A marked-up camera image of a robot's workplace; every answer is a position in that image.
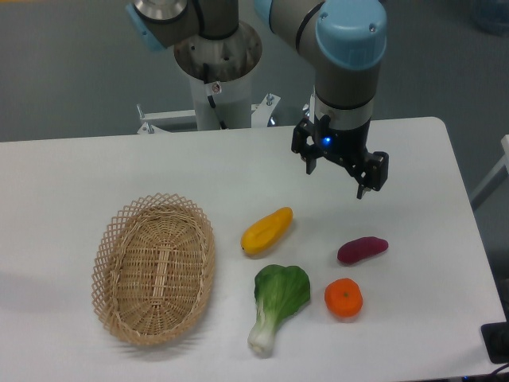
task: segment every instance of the yellow papaya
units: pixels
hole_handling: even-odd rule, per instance
[[[242,235],[240,245],[248,255],[257,255],[274,245],[293,219],[290,207],[283,207],[251,225]]]

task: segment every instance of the green leaf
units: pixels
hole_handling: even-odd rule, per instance
[[[297,266],[269,265],[254,278],[254,298],[279,326],[311,299],[309,277]]]

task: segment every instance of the purple sweet potato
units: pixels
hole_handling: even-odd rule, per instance
[[[378,237],[361,237],[346,243],[337,252],[337,259],[347,265],[378,255],[389,248],[388,242]]]

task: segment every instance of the white table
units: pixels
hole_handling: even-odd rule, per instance
[[[368,148],[390,154],[390,172],[362,201],[324,159],[306,175],[291,136],[277,127],[0,144],[0,380],[365,382],[493,370],[480,326],[504,321],[503,310],[443,123],[372,123]],[[200,324],[140,349],[103,329],[91,273],[111,217],[155,193],[179,193],[208,214],[217,271]],[[284,205],[294,211],[289,235],[266,258],[246,258],[244,229]],[[337,248],[361,236],[390,249],[339,265]],[[254,276],[269,263],[304,268],[312,302],[259,360],[247,335]],[[364,296],[353,323],[323,302],[343,277]]]

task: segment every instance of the wicker basket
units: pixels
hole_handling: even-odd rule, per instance
[[[140,198],[104,233],[92,275],[92,303],[110,333],[136,345],[190,329],[207,304],[214,236],[203,211],[178,195]]]

